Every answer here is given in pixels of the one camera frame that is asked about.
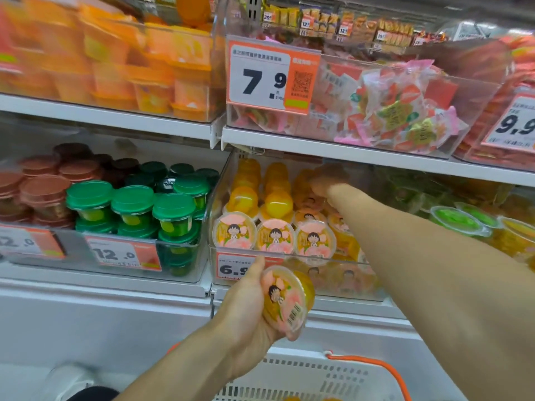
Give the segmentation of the person's right hand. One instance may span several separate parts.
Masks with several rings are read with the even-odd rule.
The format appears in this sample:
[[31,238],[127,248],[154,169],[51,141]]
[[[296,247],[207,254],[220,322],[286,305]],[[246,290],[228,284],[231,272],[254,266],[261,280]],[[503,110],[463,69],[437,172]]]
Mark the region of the person's right hand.
[[338,184],[349,184],[350,175],[340,163],[326,163],[313,170],[309,179],[311,191],[319,196],[328,199],[331,188]]

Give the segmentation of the person's left hand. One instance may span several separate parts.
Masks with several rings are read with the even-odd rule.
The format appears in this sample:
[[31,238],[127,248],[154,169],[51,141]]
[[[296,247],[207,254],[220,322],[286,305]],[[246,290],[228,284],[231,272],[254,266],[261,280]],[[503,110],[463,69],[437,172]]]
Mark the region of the person's left hand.
[[243,297],[237,293],[238,282],[228,290],[212,319],[220,346],[226,349],[223,372],[228,382],[251,371],[274,343],[285,338],[264,320],[263,294]]

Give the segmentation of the yellow jelly cup cartoon lid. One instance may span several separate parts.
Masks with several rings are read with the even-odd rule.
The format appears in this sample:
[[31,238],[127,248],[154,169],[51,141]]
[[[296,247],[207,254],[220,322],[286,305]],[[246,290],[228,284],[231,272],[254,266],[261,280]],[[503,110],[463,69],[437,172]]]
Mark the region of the yellow jelly cup cartoon lid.
[[264,320],[289,340],[296,340],[315,302],[316,292],[310,277],[276,265],[263,271],[261,286]]

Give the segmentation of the pile of yellow cartoon jelly cups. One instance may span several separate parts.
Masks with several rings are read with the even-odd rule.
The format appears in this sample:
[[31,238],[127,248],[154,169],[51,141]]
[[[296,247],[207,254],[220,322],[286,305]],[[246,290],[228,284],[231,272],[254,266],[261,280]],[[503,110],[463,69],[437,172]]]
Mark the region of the pile of yellow cartoon jelly cups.
[[324,296],[382,301],[385,292],[348,225],[311,191],[311,161],[234,158],[209,212],[210,249],[284,255]]

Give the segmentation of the white metal shelf board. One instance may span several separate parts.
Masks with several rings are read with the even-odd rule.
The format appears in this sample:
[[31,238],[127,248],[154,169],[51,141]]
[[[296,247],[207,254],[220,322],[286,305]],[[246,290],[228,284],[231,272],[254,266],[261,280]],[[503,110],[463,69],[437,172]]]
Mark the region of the white metal shelf board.
[[[211,294],[214,295],[217,304],[224,299],[230,289],[229,285],[213,283],[210,269],[203,272],[200,282],[188,283],[34,267],[3,261],[0,263],[0,278],[192,298],[204,298]],[[390,297],[378,301],[317,295],[313,310],[334,314],[346,322],[361,320],[365,323],[402,330],[414,330]]]
[[440,159],[422,155],[340,145],[326,141],[304,140],[291,136],[244,130],[228,126],[223,127],[220,142],[222,145],[232,144],[247,148],[262,148],[264,150],[420,170],[423,172],[462,176],[470,179],[535,188],[534,172],[474,164],[457,159]]
[[210,143],[210,148],[220,141],[226,125],[225,113],[210,123],[200,123],[3,93],[0,93],[0,112],[204,140]]

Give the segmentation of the pile of pink candy bags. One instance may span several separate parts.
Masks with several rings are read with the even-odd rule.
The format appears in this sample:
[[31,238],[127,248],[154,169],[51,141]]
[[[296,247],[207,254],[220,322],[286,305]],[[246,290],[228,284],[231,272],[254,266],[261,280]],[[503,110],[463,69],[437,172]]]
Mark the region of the pile of pink candy bags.
[[232,107],[231,124],[267,133],[365,148],[431,155],[469,129],[452,97],[456,87],[433,60],[379,65],[322,61],[307,115]]

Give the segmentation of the green lid flat jelly cup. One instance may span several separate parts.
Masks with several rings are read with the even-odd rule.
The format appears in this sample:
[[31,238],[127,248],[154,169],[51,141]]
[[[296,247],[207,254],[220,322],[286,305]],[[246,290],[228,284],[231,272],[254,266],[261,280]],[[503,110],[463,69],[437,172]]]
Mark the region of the green lid flat jelly cup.
[[489,238],[491,236],[491,230],[477,218],[453,207],[432,207],[429,221],[467,237]]
[[487,228],[490,228],[492,230],[503,228],[501,222],[498,220],[498,217],[496,215],[492,215],[491,213],[486,212],[485,210],[480,209],[475,205],[464,202],[454,202],[454,205],[457,209],[477,219]]

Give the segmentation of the group of green lid cups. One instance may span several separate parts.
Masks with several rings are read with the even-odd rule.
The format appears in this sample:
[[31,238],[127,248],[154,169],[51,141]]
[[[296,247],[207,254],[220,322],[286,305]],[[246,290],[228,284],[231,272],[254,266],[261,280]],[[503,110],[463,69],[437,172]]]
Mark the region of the group of green lid cups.
[[147,161],[124,187],[90,181],[69,188],[67,205],[76,210],[78,233],[154,239],[161,265],[167,260],[183,276],[193,246],[202,243],[209,198],[219,177],[213,168]]

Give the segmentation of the row of small snack packets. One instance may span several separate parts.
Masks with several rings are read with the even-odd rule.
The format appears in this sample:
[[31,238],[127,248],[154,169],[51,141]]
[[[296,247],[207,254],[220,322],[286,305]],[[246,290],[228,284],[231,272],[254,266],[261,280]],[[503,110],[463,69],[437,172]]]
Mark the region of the row of small snack packets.
[[260,19],[264,28],[281,33],[282,41],[299,36],[406,48],[451,39],[445,30],[433,30],[431,20],[422,16],[364,7],[264,4]]

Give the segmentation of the clear bin of candy bags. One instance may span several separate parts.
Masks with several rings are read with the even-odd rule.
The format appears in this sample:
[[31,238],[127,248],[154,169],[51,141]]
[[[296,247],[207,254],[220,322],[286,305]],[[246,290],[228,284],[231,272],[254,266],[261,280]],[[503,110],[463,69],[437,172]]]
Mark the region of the clear bin of candy bags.
[[[445,80],[451,81],[456,87],[440,87],[440,94],[445,96],[451,96],[453,99],[451,103],[458,110],[458,113],[462,120],[466,121],[469,125],[469,129],[474,125],[480,114],[482,114],[486,105],[490,102],[491,98],[497,93],[500,87],[500,81],[503,79],[503,72],[496,72],[493,69],[485,73],[485,69],[488,66],[492,66],[490,63],[483,63],[483,69],[476,68],[476,65],[472,63],[474,58],[481,57],[484,54],[487,46],[476,45],[468,47],[453,47],[445,45],[436,46],[417,46],[416,51],[412,53],[402,54],[375,54],[365,53],[362,50],[353,50],[350,53],[344,50],[335,49],[334,47],[325,47],[325,54],[322,55],[322,61],[334,61],[334,62],[347,62],[356,61],[379,65],[382,62],[408,62],[410,60],[433,60],[434,66],[438,67],[445,73]],[[230,127],[234,127],[231,124],[232,120],[232,107],[227,106],[228,122]],[[240,128],[246,130],[261,131],[257,128]],[[446,148],[451,148],[450,151],[446,151],[444,148],[438,150],[437,153],[425,156],[449,158],[451,154],[458,147],[462,139],[468,134],[468,132],[459,138],[456,144],[452,142],[446,145]]]

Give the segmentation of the group of dark lid cups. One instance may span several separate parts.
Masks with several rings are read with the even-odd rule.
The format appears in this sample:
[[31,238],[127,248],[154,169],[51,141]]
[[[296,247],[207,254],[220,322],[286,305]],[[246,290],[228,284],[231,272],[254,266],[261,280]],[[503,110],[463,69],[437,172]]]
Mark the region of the group of dark lid cups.
[[110,154],[93,153],[84,143],[61,143],[52,152],[60,161],[58,174],[71,183],[105,181],[118,189],[125,186],[129,176],[140,172],[137,159],[113,159]]

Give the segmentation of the clear bin of lidded cups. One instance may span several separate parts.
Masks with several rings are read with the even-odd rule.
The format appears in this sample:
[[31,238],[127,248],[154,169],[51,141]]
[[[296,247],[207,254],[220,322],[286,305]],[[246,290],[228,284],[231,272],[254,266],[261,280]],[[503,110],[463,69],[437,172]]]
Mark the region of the clear bin of lidded cups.
[[[0,113],[0,165],[14,166],[16,159],[33,154],[49,153],[63,142],[85,143],[95,154],[110,154],[113,159],[134,158],[140,163],[159,160],[166,165],[186,162],[197,168],[222,171],[231,155],[230,150],[214,149],[208,141],[189,137],[159,135],[117,127],[97,126],[27,115]],[[206,243],[195,244],[186,273],[178,276],[167,260],[162,271],[134,271],[119,266],[98,265],[81,233],[55,230],[59,245],[66,252],[65,260],[38,260],[30,255],[8,255],[12,263],[31,267],[81,270],[112,275],[138,276],[153,280],[197,283],[208,259]]]

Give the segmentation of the yellow flat jelly cup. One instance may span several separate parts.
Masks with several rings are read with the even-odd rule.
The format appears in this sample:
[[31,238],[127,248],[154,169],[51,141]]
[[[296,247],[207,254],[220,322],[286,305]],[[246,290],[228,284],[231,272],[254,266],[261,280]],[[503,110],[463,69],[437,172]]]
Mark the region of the yellow flat jelly cup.
[[492,246],[535,270],[535,226],[502,215],[498,223]]

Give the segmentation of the round orange jelly cup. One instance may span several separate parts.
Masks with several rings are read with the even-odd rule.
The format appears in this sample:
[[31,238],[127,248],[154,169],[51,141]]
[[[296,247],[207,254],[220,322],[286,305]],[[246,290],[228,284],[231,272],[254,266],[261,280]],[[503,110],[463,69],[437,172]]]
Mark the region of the round orange jelly cup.
[[186,26],[201,26],[211,18],[209,0],[176,0],[176,9]]

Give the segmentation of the group of brown lid cups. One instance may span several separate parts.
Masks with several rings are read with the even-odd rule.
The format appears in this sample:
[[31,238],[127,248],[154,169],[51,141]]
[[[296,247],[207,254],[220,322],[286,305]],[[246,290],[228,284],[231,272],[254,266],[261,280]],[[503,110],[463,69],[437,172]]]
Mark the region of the group of brown lid cups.
[[77,216],[67,205],[69,188],[102,181],[103,174],[95,159],[58,155],[26,157],[18,169],[0,168],[0,222],[73,230]]

